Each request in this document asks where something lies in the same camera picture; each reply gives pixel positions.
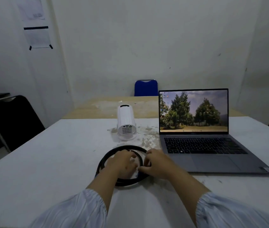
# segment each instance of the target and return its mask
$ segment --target black cable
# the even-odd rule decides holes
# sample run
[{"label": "black cable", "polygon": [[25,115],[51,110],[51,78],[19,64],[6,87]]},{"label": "black cable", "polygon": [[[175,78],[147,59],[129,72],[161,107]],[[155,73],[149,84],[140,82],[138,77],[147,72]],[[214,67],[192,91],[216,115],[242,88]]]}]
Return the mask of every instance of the black cable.
[{"label": "black cable", "polygon": [[[96,175],[97,176],[100,172],[100,168],[103,169],[105,168],[105,162],[108,158],[110,158],[112,155],[114,155],[116,152],[118,151],[121,151],[121,150],[128,150],[128,151],[132,151],[136,154],[136,156],[139,158],[139,161],[140,161],[140,166],[143,166],[143,160],[142,160],[142,157],[134,150],[138,150],[138,151],[141,151],[143,153],[146,153],[147,151],[145,149],[143,149],[142,147],[139,147],[139,146],[132,146],[132,145],[128,145],[128,146],[120,146],[120,147],[117,147],[117,148],[114,148],[112,150],[110,150],[108,153],[105,154],[105,156],[102,158],[102,160],[99,162],[99,165],[97,167],[97,172],[96,172]],[[132,185],[132,184],[135,184],[139,181],[142,181],[143,179],[147,178],[149,175],[145,174],[145,173],[142,173],[142,172],[138,172],[138,176],[137,178],[132,178],[132,179],[121,179],[121,178],[118,178],[117,179],[117,182],[116,182],[116,186],[129,186],[129,185]]]}]

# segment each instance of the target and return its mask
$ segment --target hand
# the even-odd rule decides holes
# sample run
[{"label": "hand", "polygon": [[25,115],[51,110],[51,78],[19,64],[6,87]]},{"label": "hand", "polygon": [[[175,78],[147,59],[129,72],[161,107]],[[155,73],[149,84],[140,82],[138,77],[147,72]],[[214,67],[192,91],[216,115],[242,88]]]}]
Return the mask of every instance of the hand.
[{"label": "hand", "polygon": [[127,150],[118,151],[114,157],[107,160],[106,168],[112,168],[118,171],[118,178],[128,179],[136,171],[138,165],[134,162],[135,153]]},{"label": "hand", "polygon": [[147,151],[147,155],[144,160],[144,166],[139,167],[139,171],[148,175],[169,180],[170,176],[179,167],[163,153],[161,149],[150,149]]}]

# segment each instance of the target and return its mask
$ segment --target paper sheet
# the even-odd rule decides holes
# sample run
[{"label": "paper sheet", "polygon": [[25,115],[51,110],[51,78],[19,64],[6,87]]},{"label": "paper sheet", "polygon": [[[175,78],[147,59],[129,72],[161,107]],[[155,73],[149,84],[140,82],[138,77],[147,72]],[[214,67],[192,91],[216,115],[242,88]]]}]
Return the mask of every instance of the paper sheet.
[{"label": "paper sheet", "polygon": [[32,48],[45,48],[51,44],[48,29],[28,29],[24,34]]},{"label": "paper sheet", "polygon": [[22,21],[45,20],[41,0],[16,0]]}]

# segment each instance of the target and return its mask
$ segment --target laptop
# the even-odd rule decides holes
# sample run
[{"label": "laptop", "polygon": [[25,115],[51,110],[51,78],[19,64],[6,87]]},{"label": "laptop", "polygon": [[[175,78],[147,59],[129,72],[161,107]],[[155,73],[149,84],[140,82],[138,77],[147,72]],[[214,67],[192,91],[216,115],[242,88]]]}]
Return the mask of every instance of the laptop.
[{"label": "laptop", "polygon": [[269,174],[229,133],[228,89],[159,91],[163,152],[192,173]]}]

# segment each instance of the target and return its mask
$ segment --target striped sleeve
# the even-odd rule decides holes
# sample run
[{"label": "striped sleeve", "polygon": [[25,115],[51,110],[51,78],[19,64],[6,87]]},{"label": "striped sleeve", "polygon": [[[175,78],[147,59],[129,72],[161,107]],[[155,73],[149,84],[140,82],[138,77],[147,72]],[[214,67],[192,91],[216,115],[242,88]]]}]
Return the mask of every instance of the striped sleeve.
[{"label": "striped sleeve", "polygon": [[102,228],[106,218],[102,198],[94,190],[86,189],[49,208],[29,228]]},{"label": "striped sleeve", "polygon": [[269,228],[269,214],[212,192],[199,199],[196,221],[198,228]]}]

